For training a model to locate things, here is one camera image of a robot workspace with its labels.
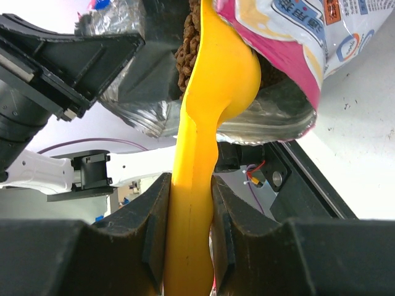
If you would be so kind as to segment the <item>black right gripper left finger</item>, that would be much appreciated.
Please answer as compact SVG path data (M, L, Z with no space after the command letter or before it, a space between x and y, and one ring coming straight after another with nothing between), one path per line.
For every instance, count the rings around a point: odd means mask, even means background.
M2 295L160 295L170 173L94 224L2 220Z

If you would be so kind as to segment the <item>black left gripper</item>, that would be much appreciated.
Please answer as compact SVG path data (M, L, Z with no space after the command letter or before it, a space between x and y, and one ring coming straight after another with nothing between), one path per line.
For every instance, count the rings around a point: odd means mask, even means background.
M51 114L81 118L144 46L139 33L76 36L1 15L1 181Z

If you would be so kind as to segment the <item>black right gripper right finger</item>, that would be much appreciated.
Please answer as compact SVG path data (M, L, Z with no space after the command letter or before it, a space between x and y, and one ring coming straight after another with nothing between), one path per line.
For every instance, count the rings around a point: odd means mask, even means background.
M394 222L278 223L212 178L219 295L393 295Z

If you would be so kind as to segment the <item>yellow plastic scoop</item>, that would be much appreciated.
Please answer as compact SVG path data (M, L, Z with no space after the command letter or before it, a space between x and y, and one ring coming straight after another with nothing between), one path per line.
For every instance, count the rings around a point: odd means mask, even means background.
M250 106L260 81L255 52L217 15L211 1L203 1L199 52L181 105L172 170L165 295L209 295L212 290L209 233L216 133L223 122Z

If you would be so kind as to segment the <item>pet food bag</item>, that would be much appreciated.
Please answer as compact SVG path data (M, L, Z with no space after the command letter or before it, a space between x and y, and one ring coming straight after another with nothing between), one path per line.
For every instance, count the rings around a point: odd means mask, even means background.
M217 131L219 141L254 145L297 139L313 127L326 77L355 58L394 10L393 1L211 1L214 11L286 79L260 89ZM175 53L188 1L94 1L78 36L139 33L144 47L100 97L152 138L175 136L181 91Z

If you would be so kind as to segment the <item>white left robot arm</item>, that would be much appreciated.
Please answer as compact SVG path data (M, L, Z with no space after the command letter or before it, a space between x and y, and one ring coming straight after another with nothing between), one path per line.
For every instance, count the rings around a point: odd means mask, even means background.
M139 33L65 35L1 15L1 186L51 201L111 193L172 170L175 148L48 157L27 145L49 118L81 118L144 47Z

